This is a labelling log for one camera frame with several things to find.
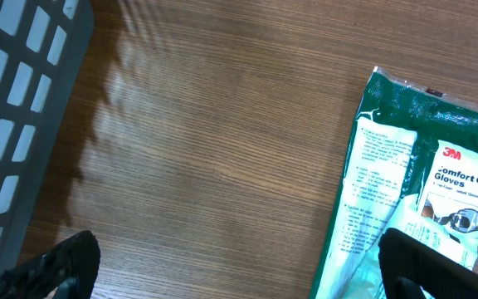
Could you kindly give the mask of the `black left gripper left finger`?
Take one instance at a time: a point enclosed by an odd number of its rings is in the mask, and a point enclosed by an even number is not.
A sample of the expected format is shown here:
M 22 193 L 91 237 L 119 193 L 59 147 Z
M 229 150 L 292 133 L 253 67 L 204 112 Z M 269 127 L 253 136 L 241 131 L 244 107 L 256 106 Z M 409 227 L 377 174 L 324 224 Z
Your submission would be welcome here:
M 100 247 L 95 235 L 81 231 L 50 251 L 0 275 L 0 299 L 90 299 L 98 276 Z

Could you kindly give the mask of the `green white 3M package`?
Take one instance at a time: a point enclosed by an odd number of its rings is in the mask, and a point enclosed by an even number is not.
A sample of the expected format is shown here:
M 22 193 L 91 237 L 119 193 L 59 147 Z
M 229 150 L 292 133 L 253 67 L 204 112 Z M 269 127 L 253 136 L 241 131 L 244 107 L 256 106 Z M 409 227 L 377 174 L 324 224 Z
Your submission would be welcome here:
M 455 238 L 478 238 L 478 111 L 375 67 L 354 117 L 310 295 L 344 298 L 400 200 Z

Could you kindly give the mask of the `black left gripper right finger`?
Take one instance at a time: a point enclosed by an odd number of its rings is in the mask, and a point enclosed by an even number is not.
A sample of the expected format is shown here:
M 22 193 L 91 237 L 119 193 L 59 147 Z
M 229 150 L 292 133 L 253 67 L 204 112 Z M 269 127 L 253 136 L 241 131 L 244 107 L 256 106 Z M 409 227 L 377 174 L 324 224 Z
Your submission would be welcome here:
M 389 228 L 379 240 L 378 260 L 387 299 L 478 298 L 478 274 L 405 233 Z

